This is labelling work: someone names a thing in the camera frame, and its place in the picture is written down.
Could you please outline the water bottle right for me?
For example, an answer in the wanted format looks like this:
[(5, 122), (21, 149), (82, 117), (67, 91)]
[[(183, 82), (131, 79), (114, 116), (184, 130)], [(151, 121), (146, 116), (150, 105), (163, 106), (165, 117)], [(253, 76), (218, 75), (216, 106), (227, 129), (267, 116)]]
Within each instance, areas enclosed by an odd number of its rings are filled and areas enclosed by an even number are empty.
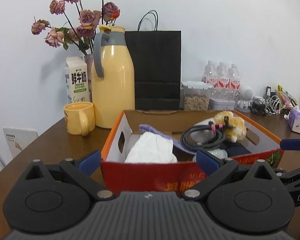
[(231, 92), (231, 100), (236, 101), (241, 86), (241, 76), (238, 71), (238, 66), (233, 63), (228, 70), (228, 74), (230, 81), (229, 87)]

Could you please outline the colourful snack packet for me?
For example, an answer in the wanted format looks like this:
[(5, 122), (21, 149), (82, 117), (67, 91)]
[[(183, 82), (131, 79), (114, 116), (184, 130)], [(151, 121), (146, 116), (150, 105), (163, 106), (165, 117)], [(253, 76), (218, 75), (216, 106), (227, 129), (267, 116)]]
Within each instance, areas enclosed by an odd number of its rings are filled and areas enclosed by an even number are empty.
[(291, 96), (281, 85), (277, 85), (277, 91), (285, 109), (293, 109), (297, 106), (297, 100)]

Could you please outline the dried pink rose bouquet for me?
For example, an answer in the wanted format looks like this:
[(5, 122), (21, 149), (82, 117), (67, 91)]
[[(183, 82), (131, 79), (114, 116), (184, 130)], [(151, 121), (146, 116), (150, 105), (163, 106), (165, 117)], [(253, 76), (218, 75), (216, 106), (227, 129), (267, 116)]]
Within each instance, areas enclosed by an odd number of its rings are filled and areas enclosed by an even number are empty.
[(61, 15), (66, 19), (63, 25), (56, 26), (44, 19), (34, 19), (32, 35), (46, 32), (44, 42), (53, 48), (76, 46), (83, 55), (94, 52), (94, 38), (101, 25), (114, 26), (120, 16), (119, 7), (113, 2), (101, 0), (96, 9), (86, 9), (82, 0), (52, 0), (49, 4), (51, 15)]

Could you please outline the white wall calendar board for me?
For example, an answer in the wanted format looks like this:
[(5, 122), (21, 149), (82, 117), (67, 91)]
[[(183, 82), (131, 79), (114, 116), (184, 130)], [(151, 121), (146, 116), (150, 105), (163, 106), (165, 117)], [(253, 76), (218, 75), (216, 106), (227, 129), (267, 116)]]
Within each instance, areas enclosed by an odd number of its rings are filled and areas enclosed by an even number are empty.
[(3, 132), (12, 158), (15, 158), (22, 150), (27, 148), (29, 144), (38, 138), (37, 131), (33, 129), (4, 127)]

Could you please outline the purple cloth pouch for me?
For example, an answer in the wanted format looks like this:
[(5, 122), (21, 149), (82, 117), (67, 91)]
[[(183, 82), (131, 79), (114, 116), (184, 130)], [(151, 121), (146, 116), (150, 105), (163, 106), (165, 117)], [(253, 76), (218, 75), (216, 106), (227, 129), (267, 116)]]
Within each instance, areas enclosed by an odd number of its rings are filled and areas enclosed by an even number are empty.
[(154, 134), (157, 134), (157, 135), (160, 135), (162, 136), (163, 138), (165, 139), (171, 139), (173, 141), (173, 146), (175, 146), (176, 148), (178, 148), (179, 150), (185, 152), (185, 153), (188, 153), (188, 154), (191, 154), (191, 155), (195, 155), (196, 152), (192, 152), (188, 149), (186, 149), (180, 142), (180, 140), (177, 140), (169, 135), (166, 135), (160, 131), (158, 131), (157, 129), (155, 129), (154, 127), (150, 126), (150, 125), (147, 125), (147, 124), (140, 124), (139, 125), (139, 131), (140, 132), (151, 132), (151, 133), (154, 133)]

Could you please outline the yellow mug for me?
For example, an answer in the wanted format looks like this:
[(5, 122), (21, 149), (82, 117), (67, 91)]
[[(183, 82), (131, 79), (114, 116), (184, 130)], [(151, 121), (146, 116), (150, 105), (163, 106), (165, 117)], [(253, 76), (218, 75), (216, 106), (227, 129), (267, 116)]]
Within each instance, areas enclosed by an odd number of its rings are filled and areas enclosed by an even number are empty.
[(94, 105), (91, 102), (71, 103), (63, 107), (67, 132), (87, 136), (95, 129)]

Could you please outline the water bottle middle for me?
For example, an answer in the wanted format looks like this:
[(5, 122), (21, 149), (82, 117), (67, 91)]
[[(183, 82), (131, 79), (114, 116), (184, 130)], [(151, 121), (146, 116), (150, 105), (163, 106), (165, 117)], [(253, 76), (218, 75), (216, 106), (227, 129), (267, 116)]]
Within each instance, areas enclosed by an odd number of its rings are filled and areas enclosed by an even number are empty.
[(218, 86), (217, 94), (219, 99), (227, 99), (229, 92), (229, 75), (226, 70), (226, 64), (220, 62), (217, 67)]

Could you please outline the white tissue wad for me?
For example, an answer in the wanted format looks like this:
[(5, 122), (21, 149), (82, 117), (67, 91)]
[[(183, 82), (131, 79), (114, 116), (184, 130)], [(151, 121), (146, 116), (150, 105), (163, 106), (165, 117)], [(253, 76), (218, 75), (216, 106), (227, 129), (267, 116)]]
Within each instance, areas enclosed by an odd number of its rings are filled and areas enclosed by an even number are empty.
[(125, 159), (126, 164), (173, 164), (173, 140), (152, 132), (145, 132), (133, 141)]

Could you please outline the navy zipper case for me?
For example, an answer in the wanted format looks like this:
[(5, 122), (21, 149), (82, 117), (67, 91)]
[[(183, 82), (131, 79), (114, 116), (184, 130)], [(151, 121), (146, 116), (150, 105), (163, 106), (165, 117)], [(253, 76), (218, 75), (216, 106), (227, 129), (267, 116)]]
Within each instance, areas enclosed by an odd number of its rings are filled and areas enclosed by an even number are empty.
[(225, 150), (229, 157), (251, 154), (251, 152), (249, 150), (247, 150), (239, 142), (232, 143), (232, 142), (224, 141), (223, 143), (221, 143), (219, 148), (221, 150)]

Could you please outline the white tin box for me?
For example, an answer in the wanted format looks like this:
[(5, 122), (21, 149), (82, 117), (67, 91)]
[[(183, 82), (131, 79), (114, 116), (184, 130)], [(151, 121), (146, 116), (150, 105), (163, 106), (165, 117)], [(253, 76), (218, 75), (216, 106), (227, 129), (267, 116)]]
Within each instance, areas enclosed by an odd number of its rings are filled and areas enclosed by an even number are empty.
[(236, 103), (232, 100), (214, 99), (209, 100), (209, 110), (213, 111), (234, 111)]

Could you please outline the water bottle left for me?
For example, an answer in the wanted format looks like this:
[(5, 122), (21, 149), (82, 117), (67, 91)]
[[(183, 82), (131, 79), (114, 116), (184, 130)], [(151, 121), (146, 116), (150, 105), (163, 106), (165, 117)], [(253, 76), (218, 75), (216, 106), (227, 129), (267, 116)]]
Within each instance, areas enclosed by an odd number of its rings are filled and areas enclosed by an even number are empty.
[(215, 63), (213, 61), (208, 61), (205, 66), (204, 74), (202, 76), (202, 81), (212, 85), (212, 88), (215, 89), (218, 86), (218, 75), (215, 68)]

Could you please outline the clear snack container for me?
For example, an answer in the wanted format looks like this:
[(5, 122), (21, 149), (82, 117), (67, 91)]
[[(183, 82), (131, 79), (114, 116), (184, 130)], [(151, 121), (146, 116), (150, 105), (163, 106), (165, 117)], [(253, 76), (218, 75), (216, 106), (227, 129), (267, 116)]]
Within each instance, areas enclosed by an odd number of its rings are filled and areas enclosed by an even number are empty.
[(185, 111), (207, 111), (212, 85), (199, 81), (182, 82), (183, 109)]

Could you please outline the water bottle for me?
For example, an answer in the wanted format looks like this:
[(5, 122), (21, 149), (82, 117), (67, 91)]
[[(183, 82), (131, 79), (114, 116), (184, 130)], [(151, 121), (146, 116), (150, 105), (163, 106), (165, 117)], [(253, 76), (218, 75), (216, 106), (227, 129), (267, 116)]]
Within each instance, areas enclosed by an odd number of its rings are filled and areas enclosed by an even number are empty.
[(230, 81), (229, 87), (231, 92), (231, 100), (236, 101), (241, 86), (241, 76), (238, 71), (238, 66), (233, 63), (228, 70), (228, 74)]
[(213, 61), (208, 61), (205, 66), (204, 74), (202, 76), (202, 81), (212, 85), (212, 88), (215, 89), (218, 86), (218, 75), (215, 68), (215, 63)]
[(229, 92), (229, 75), (226, 70), (226, 64), (220, 62), (217, 67), (218, 86), (217, 94), (219, 99), (227, 99)]

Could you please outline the yellow thermos jug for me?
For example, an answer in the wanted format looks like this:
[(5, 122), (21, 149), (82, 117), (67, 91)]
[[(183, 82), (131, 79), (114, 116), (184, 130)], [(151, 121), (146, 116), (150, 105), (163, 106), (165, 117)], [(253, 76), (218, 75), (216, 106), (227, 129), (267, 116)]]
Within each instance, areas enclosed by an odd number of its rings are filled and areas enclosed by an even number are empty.
[(135, 109), (134, 66), (125, 28), (101, 25), (94, 38), (91, 92), (96, 126), (112, 128), (119, 114)]

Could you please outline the clear jar with label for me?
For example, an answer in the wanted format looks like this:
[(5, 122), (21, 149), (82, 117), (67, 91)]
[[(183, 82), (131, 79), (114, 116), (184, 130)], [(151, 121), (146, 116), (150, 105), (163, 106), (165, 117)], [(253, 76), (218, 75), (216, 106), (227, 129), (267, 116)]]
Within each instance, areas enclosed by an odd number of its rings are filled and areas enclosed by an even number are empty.
[(193, 157), (193, 162), (203, 163), (205, 161), (214, 161), (216, 158), (224, 159), (227, 158), (228, 154), (226, 150), (216, 148), (214, 150), (199, 150)]

